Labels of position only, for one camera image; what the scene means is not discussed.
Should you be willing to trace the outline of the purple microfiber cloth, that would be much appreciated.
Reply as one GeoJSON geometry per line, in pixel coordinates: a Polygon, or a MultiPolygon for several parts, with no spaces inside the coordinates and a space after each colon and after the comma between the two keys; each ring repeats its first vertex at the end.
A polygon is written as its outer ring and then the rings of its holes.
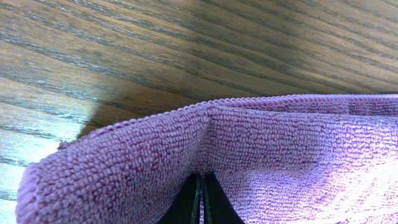
{"type": "Polygon", "coordinates": [[[59,145],[28,167],[18,223],[155,223],[212,172],[246,223],[396,223],[397,96],[202,102],[59,145]]]}

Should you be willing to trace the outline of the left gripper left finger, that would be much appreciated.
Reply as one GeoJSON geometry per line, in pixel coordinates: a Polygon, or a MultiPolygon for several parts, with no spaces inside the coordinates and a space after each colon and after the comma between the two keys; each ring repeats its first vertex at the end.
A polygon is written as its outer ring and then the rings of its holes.
{"type": "Polygon", "coordinates": [[[157,224],[199,224],[201,177],[190,174],[175,200],[157,224]]]}

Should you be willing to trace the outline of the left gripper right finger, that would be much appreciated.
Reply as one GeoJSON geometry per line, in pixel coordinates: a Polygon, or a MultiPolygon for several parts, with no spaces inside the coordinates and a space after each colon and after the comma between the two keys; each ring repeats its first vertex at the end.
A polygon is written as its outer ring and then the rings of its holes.
{"type": "Polygon", "coordinates": [[[244,224],[214,174],[204,178],[203,201],[205,224],[244,224]]]}

